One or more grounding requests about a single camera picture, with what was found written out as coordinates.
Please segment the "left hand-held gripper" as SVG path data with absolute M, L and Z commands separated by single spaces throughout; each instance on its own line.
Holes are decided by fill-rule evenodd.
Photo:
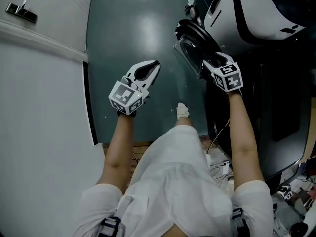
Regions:
M 149 96 L 148 88 L 153 85 L 160 69 L 158 60 L 133 65 L 111 90 L 108 97 L 111 106 L 125 115 L 134 115 L 145 104 L 145 98 Z

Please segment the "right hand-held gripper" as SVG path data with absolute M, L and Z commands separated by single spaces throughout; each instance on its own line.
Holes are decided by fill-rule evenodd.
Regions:
M 216 85 L 226 93 L 241 89 L 243 80 L 238 64 L 231 56 L 223 52 L 216 52 L 216 54 L 225 59 L 225 66 L 216 68 L 208 61 L 203 60 L 203 65 L 214 75 Z

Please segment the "person's right forearm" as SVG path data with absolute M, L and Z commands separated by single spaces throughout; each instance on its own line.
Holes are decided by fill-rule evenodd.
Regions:
M 243 98 L 238 91 L 229 93 L 230 140 L 234 189 L 244 183 L 263 181 L 255 134 Z

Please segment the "person's left forearm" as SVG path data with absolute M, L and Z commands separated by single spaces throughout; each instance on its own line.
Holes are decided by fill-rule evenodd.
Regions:
M 119 115 L 98 184 L 111 184 L 125 192 L 132 165 L 133 132 L 134 117 Z

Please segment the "white shoe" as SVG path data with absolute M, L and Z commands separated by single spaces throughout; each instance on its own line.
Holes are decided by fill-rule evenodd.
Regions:
M 189 108 L 186 106 L 186 104 L 182 102 L 178 102 L 176 107 L 176 113 L 177 113 L 177 119 L 180 118 L 188 118 L 190 116 Z

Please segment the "person's right leg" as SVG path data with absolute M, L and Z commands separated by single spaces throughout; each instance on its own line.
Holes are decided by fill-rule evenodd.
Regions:
M 193 127 L 193 124 L 192 124 L 191 120 L 188 117 L 180 117 L 176 121 L 175 126 L 181 126 L 181 125 Z

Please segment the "black baseboard strip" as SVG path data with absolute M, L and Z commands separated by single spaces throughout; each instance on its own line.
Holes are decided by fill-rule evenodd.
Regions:
M 92 136 L 92 141 L 94 145 L 98 144 L 94 119 L 93 119 L 93 112 L 92 112 L 92 105 L 91 105 L 91 98 L 90 98 L 90 88 L 89 88 L 89 78 L 88 78 L 88 63 L 83 62 L 83 83 L 84 83 L 84 91 L 85 91 L 85 101 L 86 101 L 86 109 L 87 109 L 87 116 Z

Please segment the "white robot with black band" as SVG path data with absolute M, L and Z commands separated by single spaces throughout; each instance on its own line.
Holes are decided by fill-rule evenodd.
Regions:
M 194 5 L 221 48 L 268 45 L 316 24 L 316 0 L 194 0 Z

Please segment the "wooden slat platform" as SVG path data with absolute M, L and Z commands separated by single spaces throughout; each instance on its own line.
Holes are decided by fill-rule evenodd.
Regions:
M 133 145 L 133 157 L 131 162 L 130 178 L 132 177 L 139 161 L 141 160 L 144 152 L 153 143 L 153 141 L 136 142 Z

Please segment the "person's white clothing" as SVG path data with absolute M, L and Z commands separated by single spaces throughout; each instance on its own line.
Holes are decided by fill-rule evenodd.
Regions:
M 190 126 L 176 126 L 150 145 L 125 193 L 111 184 L 84 191 L 73 237 L 97 237 L 102 220 L 113 216 L 126 196 L 132 201 L 121 217 L 124 237 L 161 237 L 173 226 L 189 237 L 233 237 L 234 209 L 242 209 L 250 237 L 272 235 L 266 183 L 250 181 L 226 194 L 211 177 L 197 131 Z

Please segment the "brown cardboard box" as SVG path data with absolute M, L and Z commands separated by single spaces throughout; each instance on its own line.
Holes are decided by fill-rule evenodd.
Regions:
M 302 162 L 306 162 L 311 157 L 315 141 L 316 141 L 316 124 L 311 122 Z

